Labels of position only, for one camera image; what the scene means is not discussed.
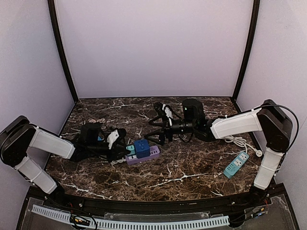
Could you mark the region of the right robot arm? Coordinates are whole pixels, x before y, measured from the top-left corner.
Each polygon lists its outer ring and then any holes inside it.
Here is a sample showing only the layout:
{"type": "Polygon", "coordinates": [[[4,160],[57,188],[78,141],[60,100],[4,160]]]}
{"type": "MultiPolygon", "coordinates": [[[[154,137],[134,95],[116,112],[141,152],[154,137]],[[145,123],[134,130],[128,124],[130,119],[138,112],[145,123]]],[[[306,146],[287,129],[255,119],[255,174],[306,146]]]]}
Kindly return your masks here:
{"type": "Polygon", "coordinates": [[[165,141],[171,142],[174,135],[190,134],[201,141],[213,142],[244,133],[263,133],[266,148],[252,186],[257,190],[264,191],[269,187],[298,136],[298,132],[293,132],[291,118],[284,112],[287,110],[291,113],[292,110],[271,99],[250,110],[214,119],[207,119],[203,104],[192,98],[182,102],[183,116],[179,116],[167,104],[157,102],[153,106],[157,116],[149,124],[157,129],[144,137],[159,145],[164,145],[165,141]]]}

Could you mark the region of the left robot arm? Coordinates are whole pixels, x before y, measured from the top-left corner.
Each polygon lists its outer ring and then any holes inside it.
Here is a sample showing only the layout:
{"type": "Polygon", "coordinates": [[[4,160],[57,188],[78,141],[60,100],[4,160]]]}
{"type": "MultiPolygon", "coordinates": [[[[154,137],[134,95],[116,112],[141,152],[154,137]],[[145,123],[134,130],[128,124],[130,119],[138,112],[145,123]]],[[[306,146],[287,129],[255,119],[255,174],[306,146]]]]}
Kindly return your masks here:
{"type": "Polygon", "coordinates": [[[121,160],[128,154],[124,128],[101,129],[100,123],[81,126],[74,139],[67,140],[29,122],[21,115],[0,133],[0,159],[34,183],[47,195],[63,193],[64,189],[39,164],[28,156],[29,148],[42,150],[72,162],[104,158],[121,160]]]}

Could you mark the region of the purple power strip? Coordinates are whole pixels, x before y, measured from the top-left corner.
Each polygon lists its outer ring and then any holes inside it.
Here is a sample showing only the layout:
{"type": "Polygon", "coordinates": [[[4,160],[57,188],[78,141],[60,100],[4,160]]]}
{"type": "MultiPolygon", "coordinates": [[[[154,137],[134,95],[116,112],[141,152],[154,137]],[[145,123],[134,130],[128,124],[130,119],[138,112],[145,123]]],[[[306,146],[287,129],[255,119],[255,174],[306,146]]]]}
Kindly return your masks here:
{"type": "Polygon", "coordinates": [[[158,146],[150,146],[150,156],[149,157],[138,159],[136,155],[131,155],[131,156],[125,155],[124,158],[117,160],[117,161],[112,161],[110,164],[115,165],[118,163],[126,162],[127,165],[133,165],[133,164],[148,161],[154,158],[158,158],[159,156],[160,156],[160,149],[158,148],[158,146]]]}

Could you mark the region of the teal charger plug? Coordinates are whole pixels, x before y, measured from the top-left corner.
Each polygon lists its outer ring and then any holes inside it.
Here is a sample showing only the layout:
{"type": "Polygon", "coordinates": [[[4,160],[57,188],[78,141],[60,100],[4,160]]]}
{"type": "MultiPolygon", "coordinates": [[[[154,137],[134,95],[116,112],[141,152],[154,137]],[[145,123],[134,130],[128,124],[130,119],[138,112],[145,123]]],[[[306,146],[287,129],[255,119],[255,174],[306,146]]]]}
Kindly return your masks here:
{"type": "Polygon", "coordinates": [[[131,155],[135,155],[135,147],[134,145],[130,145],[126,147],[126,150],[129,151],[129,153],[127,154],[127,156],[131,156],[131,155]]]}

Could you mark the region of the dark blue cube socket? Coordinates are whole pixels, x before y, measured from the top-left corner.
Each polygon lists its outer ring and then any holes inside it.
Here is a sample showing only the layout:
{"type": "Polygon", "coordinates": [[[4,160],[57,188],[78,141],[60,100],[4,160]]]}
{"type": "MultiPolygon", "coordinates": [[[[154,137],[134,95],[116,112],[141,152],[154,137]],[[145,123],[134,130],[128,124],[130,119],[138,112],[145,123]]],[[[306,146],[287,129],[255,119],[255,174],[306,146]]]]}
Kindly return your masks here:
{"type": "Polygon", "coordinates": [[[134,148],[138,159],[150,156],[150,146],[146,139],[134,141],[134,148]]]}

